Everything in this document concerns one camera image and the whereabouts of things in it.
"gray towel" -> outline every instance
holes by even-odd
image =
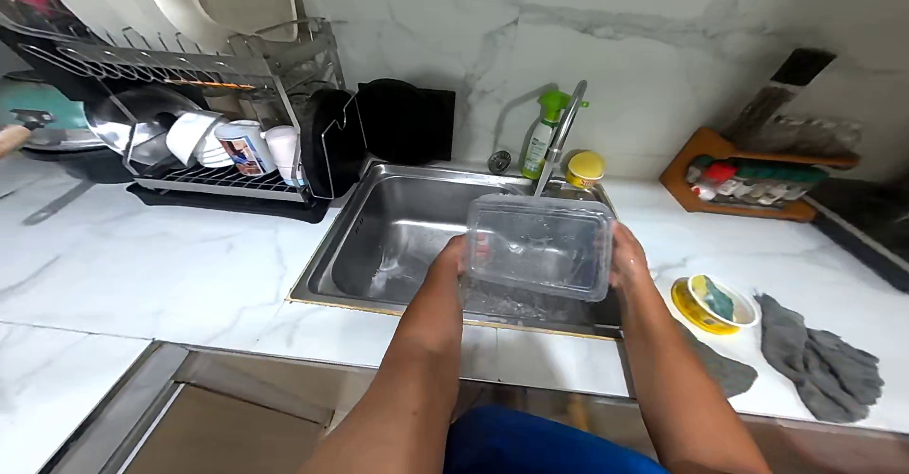
[[[726,395],[726,398],[742,394],[755,383],[757,371],[753,367],[716,353],[711,347],[698,341],[695,334],[692,334],[685,325],[679,323],[679,328],[683,330],[682,334],[688,338],[688,342],[695,349],[695,353],[701,360],[701,364],[704,364],[707,373],[722,387],[722,393]]]
[[[799,398],[819,420],[856,422],[881,397],[878,359],[855,349],[826,330],[807,329],[804,317],[772,296],[755,295],[761,304],[764,358],[795,384]]]

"white cup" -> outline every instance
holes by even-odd
[[[225,160],[230,157],[214,138],[214,130],[226,123],[227,120],[216,112],[184,112],[167,131],[165,143],[185,166],[193,166],[196,161],[208,167],[228,166],[230,163]]]
[[[285,183],[291,187],[306,185],[303,178],[303,169],[298,165],[296,169],[296,184],[294,183],[294,155],[296,154],[296,143],[300,137],[293,126],[275,126],[272,129],[262,133],[262,137],[268,143],[268,149],[275,157],[275,163],[278,165],[278,172]]]
[[[240,174],[263,176],[277,169],[275,158],[268,150],[268,143],[262,138],[262,128],[256,121],[231,121],[218,126],[214,130],[214,136],[230,155]]]

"sink basin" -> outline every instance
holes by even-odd
[[[486,194],[533,193],[525,178],[438,167],[369,167],[329,229],[290,298],[363,310],[403,313],[426,270],[448,238],[466,232],[470,202]],[[553,178],[545,197],[597,200],[612,209],[599,187],[574,188]],[[602,302],[509,291],[463,281],[464,320],[494,326],[619,337],[614,293]]]

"dish soap bottle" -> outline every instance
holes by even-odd
[[[559,125],[559,116],[562,115],[562,110],[568,107],[569,101],[571,101],[571,95],[559,90],[546,92],[537,99],[537,102],[543,106],[543,118],[530,135],[527,154],[524,156],[524,163],[521,164],[521,174],[525,178],[540,178],[546,149],[549,148],[549,142],[553,138],[553,130]],[[581,102],[581,107],[589,106],[590,103]]]

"wooden spice rack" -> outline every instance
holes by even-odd
[[[660,176],[660,182],[676,198],[679,204],[688,212],[720,213],[723,215],[756,216],[759,218],[776,218],[779,220],[794,220],[796,222],[810,222],[817,210],[808,203],[797,200],[789,203],[783,209],[754,208],[745,206],[731,206],[714,204],[700,200],[691,187],[686,183],[686,174],[691,162],[701,154],[709,154],[716,159],[749,158],[753,160],[772,160],[803,165],[820,165],[834,168],[852,168],[858,165],[859,157],[856,154],[836,158],[823,158],[815,156],[802,156],[800,154],[755,153],[739,151],[732,142],[722,138],[719,133],[707,127],[695,131],[688,142],[676,154],[676,158],[666,167]]]

